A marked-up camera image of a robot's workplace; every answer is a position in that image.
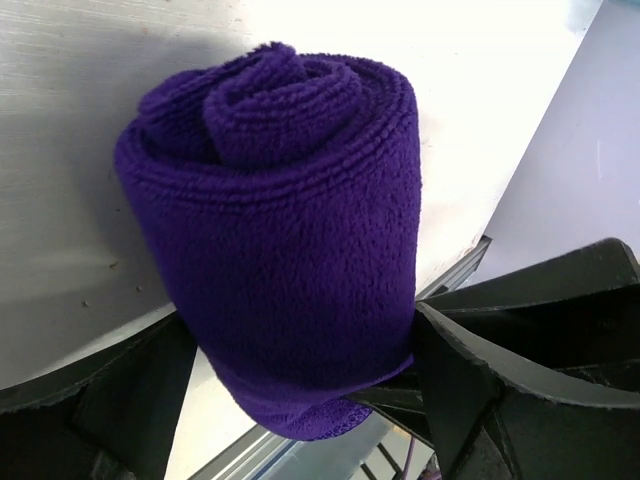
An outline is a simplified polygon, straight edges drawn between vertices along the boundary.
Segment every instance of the gray metal surface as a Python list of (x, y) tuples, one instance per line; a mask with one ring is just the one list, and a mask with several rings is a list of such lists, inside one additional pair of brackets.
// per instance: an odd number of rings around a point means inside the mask
[(640, 6), (600, 9), (487, 228), (472, 282), (606, 237), (640, 251)]
[[(4, 0), (0, 388), (171, 311), (111, 167), (139, 97), (164, 77), (273, 39), (405, 72), (428, 153), (418, 258), (427, 284), (475, 243), (599, 4)], [(495, 162), (478, 167), (478, 151)], [(465, 182), (476, 186), (468, 198)]]

